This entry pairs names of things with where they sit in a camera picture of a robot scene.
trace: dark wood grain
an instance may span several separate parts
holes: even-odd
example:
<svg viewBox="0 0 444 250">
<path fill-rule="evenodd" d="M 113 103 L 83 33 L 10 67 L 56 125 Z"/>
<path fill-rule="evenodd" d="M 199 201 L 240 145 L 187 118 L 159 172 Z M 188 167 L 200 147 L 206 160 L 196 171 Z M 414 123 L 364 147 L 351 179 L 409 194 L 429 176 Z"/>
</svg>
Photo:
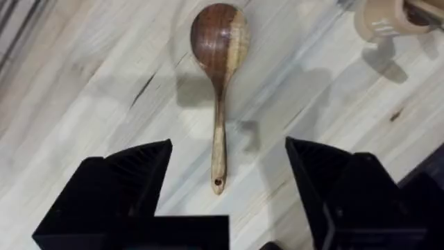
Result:
<svg viewBox="0 0 444 250">
<path fill-rule="evenodd" d="M 244 61 L 249 32 L 242 13 L 234 6 L 217 3 L 203 9 L 191 28 L 191 48 L 211 79 L 215 94 L 212 154 L 212 187 L 222 193 L 227 174 L 225 145 L 225 93 Z"/>
</svg>

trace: beige object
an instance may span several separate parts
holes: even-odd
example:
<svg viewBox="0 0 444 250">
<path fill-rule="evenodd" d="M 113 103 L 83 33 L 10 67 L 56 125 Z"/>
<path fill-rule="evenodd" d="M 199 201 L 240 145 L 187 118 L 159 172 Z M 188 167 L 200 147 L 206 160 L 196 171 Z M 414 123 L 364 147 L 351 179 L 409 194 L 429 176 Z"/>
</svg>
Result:
<svg viewBox="0 0 444 250">
<path fill-rule="evenodd" d="M 404 0 L 366 0 L 355 15 L 358 34 L 365 40 L 375 37 L 422 34 L 431 30 L 429 25 L 409 18 Z"/>
</svg>

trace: wooden table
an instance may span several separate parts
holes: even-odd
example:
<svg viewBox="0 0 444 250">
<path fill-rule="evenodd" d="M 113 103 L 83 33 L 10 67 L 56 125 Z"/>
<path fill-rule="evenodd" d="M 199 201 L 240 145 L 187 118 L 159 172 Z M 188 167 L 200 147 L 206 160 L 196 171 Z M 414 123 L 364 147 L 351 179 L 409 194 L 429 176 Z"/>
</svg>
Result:
<svg viewBox="0 0 444 250">
<path fill-rule="evenodd" d="M 171 138 L 158 215 L 230 215 L 232 249 L 310 249 L 284 137 L 369 151 L 399 181 L 444 138 L 444 36 L 379 46 L 357 5 L 236 0 L 252 33 L 228 90 L 228 184 L 210 187 L 212 86 L 190 53 L 204 0 L 50 1 L 0 85 L 0 249 L 88 156 Z"/>
</svg>

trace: black plastic part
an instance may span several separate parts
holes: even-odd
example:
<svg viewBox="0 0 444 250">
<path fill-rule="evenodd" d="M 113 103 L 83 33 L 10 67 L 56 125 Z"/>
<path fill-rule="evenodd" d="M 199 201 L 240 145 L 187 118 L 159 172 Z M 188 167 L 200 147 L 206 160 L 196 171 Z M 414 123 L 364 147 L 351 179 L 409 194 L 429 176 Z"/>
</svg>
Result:
<svg viewBox="0 0 444 250">
<path fill-rule="evenodd" d="M 228 217 L 155 217 L 171 141 L 84 160 L 33 234 L 43 250 L 228 249 Z"/>
<path fill-rule="evenodd" d="M 400 189 L 370 153 L 292 138 L 286 148 L 316 249 L 437 249 L 444 194 L 433 180 Z"/>
<path fill-rule="evenodd" d="M 282 250 L 276 243 L 268 242 L 260 250 Z"/>
</svg>

